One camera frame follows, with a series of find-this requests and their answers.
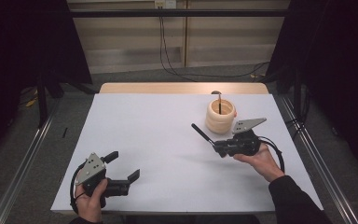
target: table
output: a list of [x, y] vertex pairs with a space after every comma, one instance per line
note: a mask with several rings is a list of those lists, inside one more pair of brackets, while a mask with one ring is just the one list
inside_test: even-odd
[[275, 142], [283, 152], [286, 173], [323, 209], [275, 101], [266, 94], [263, 84], [109, 83], [104, 84], [101, 94], [94, 98], [51, 210], [71, 212], [66, 200], [70, 178], [93, 148], [99, 156], [113, 150], [119, 152], [119, 158], [107, 166], [106, 175], [112, 179], [126, 178], [141, 169], [141, 177], [131, 185], [129, 196], [107, 199], [105, 212], [243, 214], [273, 211], [264, 178], [247, 164], [231, 158], [221, 159], [209, 143], [191, 129], [190, 124], [194, 122], [213, 140], [231, 137], [230, 133], [210, 133], [203, 126], [206, 105], [216, 97], [211, 91], [221, 91], [222, 96], [233, 102], [239, 118], [267, 118], [254, 128], [255, 133], [262, 133]]

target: person's right hand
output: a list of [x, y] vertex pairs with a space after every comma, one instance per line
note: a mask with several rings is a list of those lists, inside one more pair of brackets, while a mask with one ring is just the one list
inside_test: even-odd
[[260, 149], [254, 156], [245, 156], [243, 154], [236, 154], [233, 157], [237, 161], [242, 161], [250, 164], [255, 170], [268, 182], [284, 175], [284, 172], [278, 167], [271, 153], [269, 147], [262, 143]]

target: gray carpet floor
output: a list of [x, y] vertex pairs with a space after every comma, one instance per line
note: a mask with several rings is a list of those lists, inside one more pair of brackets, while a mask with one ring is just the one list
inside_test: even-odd
[[[253, 65], [214, 66], [199, 68], [176, 69], [179, 74], [193, 74], [186, 76], [194, 81], [204, 82], [253, 82], [261, 76], [243, 76], [251, 72]], [[263, 66], [256, 73], [265, 73]], [[105, 82], [181, 82], [191, 81], [164, 70], [135, 71], [116, 74], [93, 75], [93, 84], [88, 85], [94, 90], [101, 88]], [[276, 92], [276, 83], [267, 84], [268, 90], [276, 99], [284, 120], [290, 120], [282, 105], [282, 96]], [[68, 223], [74, 216], [64, 216], [50, 211], [56, 192], [61, 184], [67, 165], [71, 160], [78, 137], [88, 115], [93, 95], [62, 84], [65, 95], [61, 99], [48, 96], [49, 108], [57, 106], [51, 125], [40, 148], [31, 161], [31, 168], [25, 174], [20, 191], [14, 195], [13, 204], [9, 204], [9, 213], [5, 215], [6, 223]], [[32, 97], [33, 91], [21, 96], [21, 101]], [[290, 90], [287, 96], [293, 97]], [[38, 107], [19, 105], [18, 113], [12, 124], [7, 128], [0, 141], [0, 199], [21, 165], [24, 155], [32, 144], [38, 125]], [[332, 124], [324, 115], [317, 103], [310, 98], [310, 111], [305, 127], [310, 133], [315, 145], [319, 149], [332, 176], [337, 181], [343, 194], [348, 199], [350, 207], [358, 218], [358, 161], [352, 156], [345, 139], [332, 132]], [[291, 134], [296, 133], [293, 126], [288, 126]], [[324, 186], [309, 153], [304, 148], [298, 135], [294, 139], [301, 159], [309, 171], [311, 181], [324, 206], [325, 213], [333, 223], [345, 223], [331, 197], [331, 192]], [[261, 223], [276, 223], [273, 213], [256, 214]], [[122, 217], [112, 214], [103, 215], [104, 223], [122, 223]]]

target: black sleeve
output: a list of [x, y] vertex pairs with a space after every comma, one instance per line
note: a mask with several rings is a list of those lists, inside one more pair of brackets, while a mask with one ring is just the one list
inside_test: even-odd
[[82, 217], [77, 217], [72, 220], [69, 224], [103, 224], [102, 222], [89, 222]]
[[332, 223], [312, 198], [285, 175], [269, 184], [278, 224]]

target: black bar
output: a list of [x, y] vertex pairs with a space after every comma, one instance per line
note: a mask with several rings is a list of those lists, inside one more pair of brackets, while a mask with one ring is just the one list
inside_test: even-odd
[[72, 9], [73, 18], [109, 17], [285, 17], [286, 9], [123, 9], [85, 10]]

